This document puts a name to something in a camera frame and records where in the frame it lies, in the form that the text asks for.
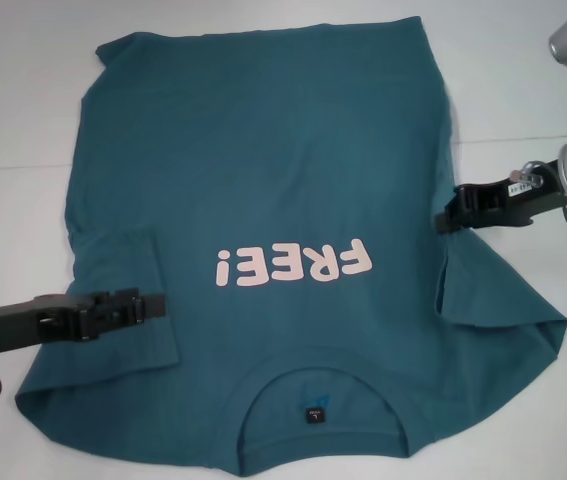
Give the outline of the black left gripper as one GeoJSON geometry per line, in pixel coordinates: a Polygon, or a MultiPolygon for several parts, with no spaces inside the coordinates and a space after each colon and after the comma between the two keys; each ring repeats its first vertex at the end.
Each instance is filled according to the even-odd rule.
{"type": "Polygon", "coordinates": [[[163,294],[136,289],[88,295],[51,294],[0,307],[0,353],[59,341],[84,342],[167,315],[163,294]]]}

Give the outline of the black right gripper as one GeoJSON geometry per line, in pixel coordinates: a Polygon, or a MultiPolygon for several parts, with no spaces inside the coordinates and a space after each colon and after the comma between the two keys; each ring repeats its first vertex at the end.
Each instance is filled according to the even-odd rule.
{"type": "Polygon", "coordinates": [[[437,234],[488,227],[526,227],[536,215],[566,205],[558,161],[528,162],[523,178],[487,184],[462,184],[444,209],[435,215],[437,234]]]}

